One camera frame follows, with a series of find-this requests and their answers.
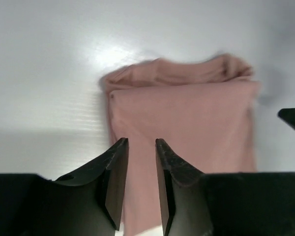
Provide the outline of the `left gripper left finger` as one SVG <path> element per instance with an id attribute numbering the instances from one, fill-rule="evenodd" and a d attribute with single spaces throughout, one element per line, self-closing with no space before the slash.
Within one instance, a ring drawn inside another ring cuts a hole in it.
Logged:
<path id="1" fill-rule="evenodd" d="M 120 228 L 128 140 L 48 180 L 0 174 L 0 236 L 113 236 Z"/>

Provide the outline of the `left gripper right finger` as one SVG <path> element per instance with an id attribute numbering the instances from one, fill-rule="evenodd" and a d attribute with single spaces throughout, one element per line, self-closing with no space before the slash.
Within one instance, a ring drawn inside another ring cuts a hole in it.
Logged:
<path id="1" fill-rule="evenodd" d="M 295 172 L 205 174 L 155 141 L 165 236 L 295 236 Z"/>

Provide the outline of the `pink pixel-print t-shirt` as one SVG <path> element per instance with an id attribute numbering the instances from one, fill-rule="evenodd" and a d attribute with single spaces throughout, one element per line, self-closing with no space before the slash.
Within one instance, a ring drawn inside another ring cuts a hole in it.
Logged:
<path id="1" fill-rule="evenodd" d="M 253 75 L 247 62 L 222 54 L 197 64 L 156 59 L 105 76 L 111 141 L 129 141 L 126 236 L 161 224 L 156 139 L 205 173 L 256 170 L 253 103 L 260 83 Z"/>

